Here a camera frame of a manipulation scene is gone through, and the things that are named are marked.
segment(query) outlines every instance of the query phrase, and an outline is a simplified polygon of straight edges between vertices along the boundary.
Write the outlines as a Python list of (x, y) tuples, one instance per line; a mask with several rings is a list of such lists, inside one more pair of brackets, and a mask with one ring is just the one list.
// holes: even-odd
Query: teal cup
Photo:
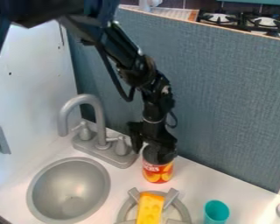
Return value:
[(210, 200), (205, 205), (204, 224), (225, 224), (229, 217), (228, 206), (218, 200)]

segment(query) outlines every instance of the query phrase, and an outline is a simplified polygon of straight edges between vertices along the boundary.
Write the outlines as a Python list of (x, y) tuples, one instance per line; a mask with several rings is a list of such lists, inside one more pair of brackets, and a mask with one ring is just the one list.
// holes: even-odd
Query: faucet handle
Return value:
[(92, 131), (88, 127), (86, 121), (81, 121), (80, 124), (72, 129), (72, 131), (79, 130), (79, 137), (82, 141), (89, 141), (92, 139)]
[(126, 136), (118, 136), (115, 138), (107, 138), (107, 142), (116, 142), (115, 153), (118, 156), (124, 157), (131, 152), (131, 147), (125, 142)]

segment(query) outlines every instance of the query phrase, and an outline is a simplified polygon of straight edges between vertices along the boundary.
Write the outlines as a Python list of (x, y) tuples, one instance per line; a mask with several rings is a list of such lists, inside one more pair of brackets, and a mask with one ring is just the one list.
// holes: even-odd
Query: cable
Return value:
[(178, 125), (179, 125), (178, 118), (174, 115), (174, 113), (172, 112), (172, 110), (169, 111), (169, 114), (170, 114), (170, 116), (173, 118), (175, 124), (174, 124), (174, 125), (171, 125), (171, 124), (169, 124), (169, 123), (167, 122), (166, 125), (167, 125), (169, 128), (171, 128), (171, 129), (175, 129), (175, 128), (178, 127)]
[(101, 59), (105, 65), (105, 67), (107, 68), (108, 70), (108, 74), (110, 75), (111, 77), (111, 80), (113, 81), (118, 93), (120, 94), (120, 96), (126, 101), (126, 102), (132, 102), (134, 100), (134, 95), (135, 95), (135, 88), (132, 87), (130, 90), (129, 90), (129, 96), (127, 96), (127, 94), (124, 92), (123, 90), (123, 87), (121, 85), (121, 83), (119, 82), (119, 80), (117, 79), (117, 75), (116, 73), (114, 72), (110, 62), (109, 62), (109, 59), (107, 57), (107, 54), (104, 52), (102, 46), (100, 44), (97, 44), (96, 46), (96, 49), (98, 51), (98, 53), (101, 55)]

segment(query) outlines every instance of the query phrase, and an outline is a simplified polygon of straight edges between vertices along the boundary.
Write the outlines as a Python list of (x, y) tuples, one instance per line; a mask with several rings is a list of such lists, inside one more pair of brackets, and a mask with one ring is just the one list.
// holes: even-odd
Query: orange can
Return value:
[(151, 183), (163, 184), (172, 179), (175, 153), (160, 153), (152, 148), (143, 150), (143, 176)]

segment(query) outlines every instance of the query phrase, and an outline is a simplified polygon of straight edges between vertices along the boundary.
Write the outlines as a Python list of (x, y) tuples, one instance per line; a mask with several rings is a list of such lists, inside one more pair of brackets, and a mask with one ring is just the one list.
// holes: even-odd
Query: can label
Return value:
[(143, 175), (151, 183), (168, 182), (173, 174), (173, 161), (169, 164), (155, 165), (143, 160)]

